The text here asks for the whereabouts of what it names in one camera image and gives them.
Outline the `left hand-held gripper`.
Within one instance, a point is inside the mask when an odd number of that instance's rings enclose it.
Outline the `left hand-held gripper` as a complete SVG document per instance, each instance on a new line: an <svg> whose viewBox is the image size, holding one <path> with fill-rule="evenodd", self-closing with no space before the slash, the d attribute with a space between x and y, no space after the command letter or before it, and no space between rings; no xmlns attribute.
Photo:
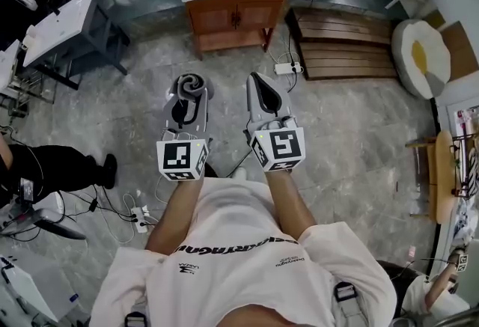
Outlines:
<svg viewBox="0 0 479 327"><path fill-rule="evenodd" d="M210 153L207 138L209 92L205 88L195 99L194 126L182 129L184 102L178 85L175 80L170 89L173 96L162 110L165 126L156 143L158 169L169 181L199 180Z"/></svg>

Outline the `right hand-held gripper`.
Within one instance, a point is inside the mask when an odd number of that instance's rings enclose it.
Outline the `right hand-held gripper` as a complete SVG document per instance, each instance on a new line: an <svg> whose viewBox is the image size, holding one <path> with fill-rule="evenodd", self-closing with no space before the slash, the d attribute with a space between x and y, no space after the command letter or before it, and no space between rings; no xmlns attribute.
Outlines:
<svg viewBox="0 0 479 327"><path fill-rule="evenodd" d="M261 168L264 172L295 168L306 157L305 136L296 116L290 114L288 92L276 80L253 72L246 81L246 94L248 145Z"/></svg>

